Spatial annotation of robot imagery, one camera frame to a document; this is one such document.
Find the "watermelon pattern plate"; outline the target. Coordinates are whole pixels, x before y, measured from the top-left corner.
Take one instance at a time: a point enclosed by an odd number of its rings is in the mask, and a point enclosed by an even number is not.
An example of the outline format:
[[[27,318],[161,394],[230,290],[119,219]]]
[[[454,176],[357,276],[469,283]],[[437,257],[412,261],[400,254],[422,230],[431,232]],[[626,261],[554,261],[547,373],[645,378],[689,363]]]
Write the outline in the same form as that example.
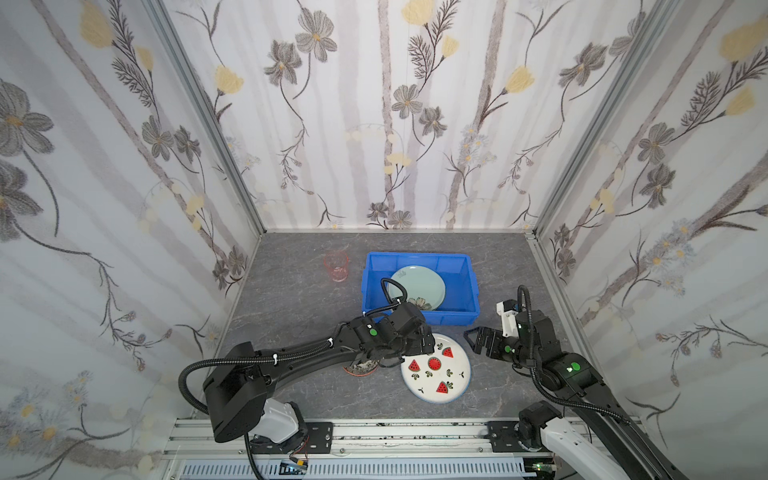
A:
[[[431,354],[406,356],[401,375],[408,390],[422,401],[447,404],[458,399],[471,381],[471,364],[462,346],[453,338],[434,333]]]

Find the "aluminium rail frame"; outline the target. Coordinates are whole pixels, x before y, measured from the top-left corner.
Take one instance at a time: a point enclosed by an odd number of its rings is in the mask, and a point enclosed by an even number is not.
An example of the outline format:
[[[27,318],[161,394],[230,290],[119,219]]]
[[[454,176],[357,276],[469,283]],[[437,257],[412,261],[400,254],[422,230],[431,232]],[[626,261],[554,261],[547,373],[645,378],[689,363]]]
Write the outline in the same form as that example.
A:
[[[414,458],[521,458],[525,468],[535,474],[523,479],[575,479],[575,470],[562,458],[547,450],[537,452],[494,453],[486,438],[489,421],[516,421],[514,418],[484,419],[321,419],[332,422],[334,433],[329,454],[254,454],[260,461],[288,460],[302,468],[316,459],[414,459]],[[185,462],[246,460],[244,443],[235,440],[217,443],[207,424],[198,420],[179,420],[163,451],[166,479],[178,479]]]

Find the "blue plastic bin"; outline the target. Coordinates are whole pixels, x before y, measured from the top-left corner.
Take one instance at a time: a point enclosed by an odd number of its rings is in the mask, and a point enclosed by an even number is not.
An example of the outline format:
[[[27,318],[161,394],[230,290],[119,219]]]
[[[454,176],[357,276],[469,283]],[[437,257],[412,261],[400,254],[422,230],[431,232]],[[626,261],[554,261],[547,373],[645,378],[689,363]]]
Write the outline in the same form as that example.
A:
[[[464,254],[371,252],[366,257],[361,292],[362,310],[384,307],[395,299],[387,293],[391,276],[406,266],[424,266],[440,275],[447,291],[443,303],[432,311],[422,310],[431,325],[465,326],[480,314],[479,288],[471,260]]]

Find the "pink glass cup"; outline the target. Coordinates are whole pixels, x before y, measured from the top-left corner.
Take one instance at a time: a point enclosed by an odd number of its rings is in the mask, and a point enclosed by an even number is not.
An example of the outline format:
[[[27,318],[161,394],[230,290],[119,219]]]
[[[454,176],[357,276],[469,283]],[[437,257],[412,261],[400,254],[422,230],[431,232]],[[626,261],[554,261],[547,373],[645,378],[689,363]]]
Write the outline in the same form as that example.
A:
[[[341,283],[347,280],[349,257],[345,251],[331,251],[325,254],[324,267],[331,280]]]

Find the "black white patterned bowl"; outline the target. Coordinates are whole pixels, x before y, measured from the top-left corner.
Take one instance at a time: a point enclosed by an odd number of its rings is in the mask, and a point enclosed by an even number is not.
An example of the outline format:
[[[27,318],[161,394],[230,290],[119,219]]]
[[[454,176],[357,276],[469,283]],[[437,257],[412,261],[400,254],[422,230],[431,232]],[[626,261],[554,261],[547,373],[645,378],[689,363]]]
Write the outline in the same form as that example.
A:
[[[344,371],[354,377],[360,378],[360,377],[366,377],[373,372],[376,371],[376,369],[379,367],[380,361],[379,360],[367,360],[360,363],[356,363],[354,365],[349,365],[344,367]]]

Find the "mint green flower plate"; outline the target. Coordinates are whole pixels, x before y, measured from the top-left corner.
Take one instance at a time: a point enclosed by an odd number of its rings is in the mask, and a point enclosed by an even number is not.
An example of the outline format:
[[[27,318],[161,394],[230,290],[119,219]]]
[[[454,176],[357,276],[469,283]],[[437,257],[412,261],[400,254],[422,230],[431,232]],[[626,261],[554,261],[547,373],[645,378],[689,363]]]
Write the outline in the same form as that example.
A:
[[[391,299],[404,297],[421,310],[436,310],[444,301],[447,287],[435,271],[424,266],[406,266],[396,271],[387,283]]]

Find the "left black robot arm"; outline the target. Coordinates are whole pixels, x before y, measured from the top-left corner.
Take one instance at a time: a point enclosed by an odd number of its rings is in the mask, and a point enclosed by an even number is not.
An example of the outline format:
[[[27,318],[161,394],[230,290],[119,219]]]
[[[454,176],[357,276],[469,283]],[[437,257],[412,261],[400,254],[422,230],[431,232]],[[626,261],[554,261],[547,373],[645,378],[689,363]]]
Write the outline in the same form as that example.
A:
[[[434,352],[436,341],[422,311],[404,295],[387,301],[339,323],[321,339],[267,350],[244,342],[223,358],[194,362],[179,373],[179,392],[208,416],[216,442],[243,440],[252,474],[260,479],[253,452],[257,439],[294,452],[309,436],[298,405],[274,400],[279,388],[334,365],[402,363],[409,356]]]

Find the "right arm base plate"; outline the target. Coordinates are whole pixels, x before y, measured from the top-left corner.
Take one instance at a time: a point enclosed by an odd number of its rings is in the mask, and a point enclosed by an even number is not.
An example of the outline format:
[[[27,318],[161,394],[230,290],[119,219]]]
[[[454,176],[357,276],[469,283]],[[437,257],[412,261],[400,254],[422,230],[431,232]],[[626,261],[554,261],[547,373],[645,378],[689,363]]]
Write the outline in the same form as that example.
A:
[[[539,429],[526,420],[489,421],[486,427],[494,453],[537,452],[542,448]]]

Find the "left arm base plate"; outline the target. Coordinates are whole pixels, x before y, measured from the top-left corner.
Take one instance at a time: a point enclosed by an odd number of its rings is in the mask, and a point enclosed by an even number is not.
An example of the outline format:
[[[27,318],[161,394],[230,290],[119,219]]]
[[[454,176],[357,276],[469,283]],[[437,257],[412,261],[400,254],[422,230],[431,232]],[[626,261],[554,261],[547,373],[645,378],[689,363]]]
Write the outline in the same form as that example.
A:
[[[250,447],[254,454],[329,454],[333,433],[332,422],[309,422],[282,443],[274,443],[267,437],[255,435],[250,439]]]

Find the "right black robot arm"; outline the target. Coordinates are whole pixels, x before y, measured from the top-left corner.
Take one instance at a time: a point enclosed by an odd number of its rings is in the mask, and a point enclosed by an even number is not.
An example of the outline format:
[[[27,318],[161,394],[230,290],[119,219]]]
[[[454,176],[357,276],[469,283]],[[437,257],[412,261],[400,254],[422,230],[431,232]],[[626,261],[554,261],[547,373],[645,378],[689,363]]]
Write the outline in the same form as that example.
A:
[[[533,309],[526,286],[497,310],[501,328],[475,327],[464,339],[474,353],[522,372],[542,398],[520,411],[509,433],[491,423],[492,443],[547,450],[584,479],[684,478],[622,408],[597,368],[562,348],[551,319]]]

